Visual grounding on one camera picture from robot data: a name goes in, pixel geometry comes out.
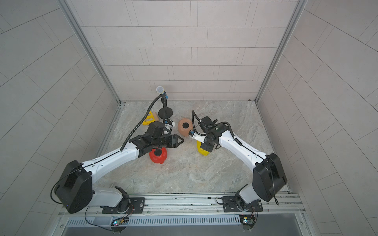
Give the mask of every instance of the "marble floor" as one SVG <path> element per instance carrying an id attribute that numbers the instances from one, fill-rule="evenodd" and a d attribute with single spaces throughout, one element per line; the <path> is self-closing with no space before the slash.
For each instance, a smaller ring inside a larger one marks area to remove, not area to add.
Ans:
<path id="1" fill-rule="evenodd" d="M 126 102 L 107 152 L 119 148 L 131 129 L 145 114 L 150 102 Z M 202 118 L 228 121 L 234 133 L 251 146 L 270 154 L 273 149 L 266 134 L 254 101 L 169 101 L 174 114 L 171 119 L 178 124 L 191 110 Z M 162 108 L 158 101 L 152 108 Z M 134 136 L 144 134 L 147 126 L 140 126 Z M 172 134 L 179 134 L 174 127 Z M 213 150 L 208 156 L 197 151 L 196 141 L 185 137 L 178 148 L 167 149 L 168 158 L 156 164 L 144 155 L 109 172 L 95 185 L 120 186 L 128 193 L 209 193 L 236 192 L 252 182 L 252 172 L 225 148 Z"/>

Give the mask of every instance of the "black cable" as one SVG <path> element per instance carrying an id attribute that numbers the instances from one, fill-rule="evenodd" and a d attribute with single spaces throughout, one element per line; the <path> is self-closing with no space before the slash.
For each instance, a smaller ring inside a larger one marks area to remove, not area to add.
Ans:
<path id="1" fill-rule="evenodd" d="M 89 221 L 87 221 L 87 211 L 88 211 L 88 208 L 89 208 L 89 207 L 87 207 L 87 209 L 85 210 L 85 213 L 84 213 L 84 219 L 85 219 L 85 221 L 86 221 L 88 224 L 93 225 L 93 226 L 100 227 L 100 228 L 105 229 L 105 230 L 107 230 L 107 231 L 112 231 L 112 232 L 113 232 L 113 230 L 110 230 L 110 229 L 104 228 L 104 227 L 99 226 L 99 225 L 95 225 L 95 224 L 89 223 Z"/>
<path id="2" fill-rule="evenodd" d="M 74 172 L 76 172 L 76 171 L 78 171 L 78 170 L 84 169 L 85 167 L 81 167 L 80 169 L 77 169 L 77 170 L 72 171 L 71 173 L 69 173 L 69 174 L 63 176 L 61 179 L 59 179 L 59 180 L 54 184 L 54 186 L 51 188 L 51 191 L 50 191 L 50 198 L 51 198 L 51 200 L 52 200 L 53 202 L 58 203 L 58 204 L 62 204 L 61 202 L 57 202 L 57 201 L 55 201 L 55 200 L 53 199 L 53 189 L 54 189 L 55 186 L 59 183 L 59 181 L 61 181 L 62 179 L 66 178 L 67 176 L 69 176 L 70 174 L 72 174 L 72 173 L 74 173 Z"/>
<path id="3" fill-rule="evenodd" d="M 125 139 L 125 141 L 123 142 L 120 150 L 122 151 L 127 142 L 129 141 L 129 139 L 131 138 L 131 136 L 134 134 L 134 132 L 139 128 L 139 126 L 143 123 L 143 121 L 145 121 L 145 119 L 147 118 L 148 114 L 150 113 L 150 110 L 152 108 L 152 106 L 155 104 L 155 102 L 159 99 L 159 98 L 162 98 L 163 99 L 163 108 L 164 108 L 164 115 L 163 115 L 163 124 L 165 125 L 165 113 L 166 113 L 166 110 L 167 110 L 167 98 L 160 94 L 159 96 L 157 96 L 153 101 L 152 103 L 150 104 L 150 106 L 148 107 L 147 109 L 147 112 L 146 114 L 143 116 L 143 118 L 139 121 L 139 123 L 133 128 L 133 130 L 130 132 L 130 134 L 128 135 L 128 137 Z"/>

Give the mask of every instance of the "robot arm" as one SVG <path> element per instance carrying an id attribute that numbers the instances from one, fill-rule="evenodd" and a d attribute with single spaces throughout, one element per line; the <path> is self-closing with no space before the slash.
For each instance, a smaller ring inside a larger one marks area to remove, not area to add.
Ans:
<path id="1" fill-rule="evenodd" d="M 204 134 L 195 130 L 194 117 Z M 189 135 L 201 142 L 201 149 L 212 152 L 215 145 L 222 146 L 235 154 L 253 172 L 253 182 L 236 193 L 236 203 L 241 210 L 250 208 L 252 202 L 260 198 L 270 201 L 286 184 L 287 179 L 279 157 L 274 153 L 267 155 L 244 142 L 233 134 L 228 122 L 216 123 L 217 120 L 211 121 L 208 116 L 199 119 L 193 110 L 192 122 L 194 129 Z"/>

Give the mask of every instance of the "gray wall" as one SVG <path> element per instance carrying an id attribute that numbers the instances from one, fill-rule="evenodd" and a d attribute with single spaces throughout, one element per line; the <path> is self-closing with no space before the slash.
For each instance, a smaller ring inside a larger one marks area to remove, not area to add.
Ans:
<path id="1" fill-rule="evenodd" d="M 316 232 L 378 233 L 378 2 L 309 0 L 258 102 Z"/>
<path id="2" fill-rule="evenodd" d="M 67 2 L 121 100 L 254 100 L 297 4 Z"/>
<path id="3" fill-rule="evenodd" d="M 0 2 L 0 235 L 44 231 L 51 187 L 117 106 L 55 0 Z"/>

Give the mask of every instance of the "microphone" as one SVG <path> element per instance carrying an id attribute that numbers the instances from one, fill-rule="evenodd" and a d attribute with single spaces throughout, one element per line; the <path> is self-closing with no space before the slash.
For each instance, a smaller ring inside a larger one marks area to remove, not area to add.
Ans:
<path id="1" fill-rule="evenodd" d="M 157 92 L 158 94 L 165 95 L 166 99 L 168 99 L 167 93 L 164 91 L 163 86 L 157 86 L 157 87 L 156 87 L 156 92 Z"/>

